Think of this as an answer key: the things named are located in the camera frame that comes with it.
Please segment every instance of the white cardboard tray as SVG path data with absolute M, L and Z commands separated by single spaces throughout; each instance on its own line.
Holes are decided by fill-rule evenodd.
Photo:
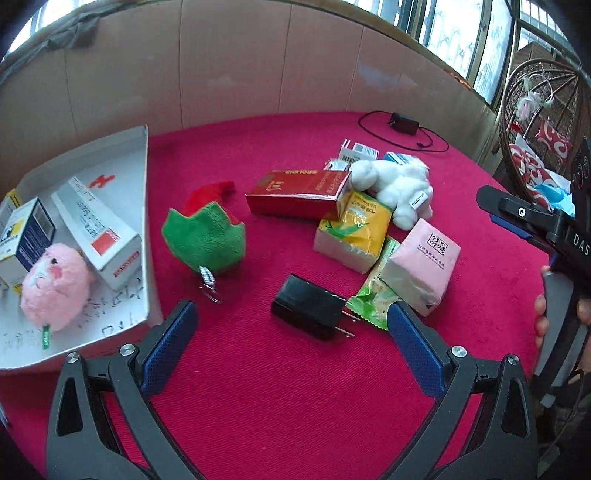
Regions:
M 101 175 L 115 179 L 92 192 L 142 238 L 142 267 L 122 289 L 111 290 L 95 275 L 90 299 L 65 329 L 52 333 L 43 350 L 41 330 L 31 324 L 12 290 L 0 297 L 0 374 L 61 368 L 64 357 L 78 351 L 87 358 L 113 352 L 139 341 L 162 323 L 154 279 L 147 211 L 148 127 L 136 127 L 101 138 L 50 160 L 24 176 L 17 192 L 24 202 L 39 196 L 56 225 L 54 243 L 77 247 L 50 195 L 77 176 L 87 186 Z

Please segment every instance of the beige wall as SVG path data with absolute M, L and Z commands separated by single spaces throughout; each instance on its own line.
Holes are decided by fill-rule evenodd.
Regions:
M 158 135 L 373 109 L 414 117 L 474 160 L 496 117 L 431 60 L 342 16 L 272 0 L 144 5 L 101 19 L 92 47 L 43 53 L 0 86 L 0 191 L 57 154 L 139 124 Z

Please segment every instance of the power adapter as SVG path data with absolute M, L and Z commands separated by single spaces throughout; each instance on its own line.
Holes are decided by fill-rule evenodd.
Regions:
M 273 300 L 271 313 L 320 340 L 332 340 L 336 332 L 354 335 L 338 326 L 346 300 L 297 275 L 290 274 Z
M 397 132 L 407 135 L 416 135 L 419 127 L 419 124 L 416 120 L 404 115 L 400 115 L 400 113 L 396 112 L 390 116 L 388 125 Z

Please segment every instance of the white stuffed sheep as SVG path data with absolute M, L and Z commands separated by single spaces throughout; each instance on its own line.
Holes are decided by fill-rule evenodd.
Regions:
M 350 172 L 353 188 L 371 190 L 380 202 L 393 209 L 392 222 L 402 230 L 412 230 L 419 218 L 429 220 L 433 216 L 433 187 L 429 185 L 429 170 L 420 160 L 405 165 L 389 160 L 358 160 Z

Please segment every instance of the screw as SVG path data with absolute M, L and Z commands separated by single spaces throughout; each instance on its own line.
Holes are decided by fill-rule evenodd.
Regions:
M 458 358 L 464 358 L 468 354 L 467 350 L 461 345 L 453 346 L 452 353 L 454 356 Z
M 76 363 L 79 358 L 80 355 L 78 355 L 78 352 L 68 353 L 68 356 L 66 357 L 66 362 L 68 362 L 69 364 L 73 364 Z
M 519 365 L 519 357 L 514 353 L 510 353 L 509 355 L 507 355 L 507 361 L 511 365 Z
M 131 343 L 126 343 L 119 349 L 119 353 L 123 356 L 129 356 L 135 352 L 135 347 Z

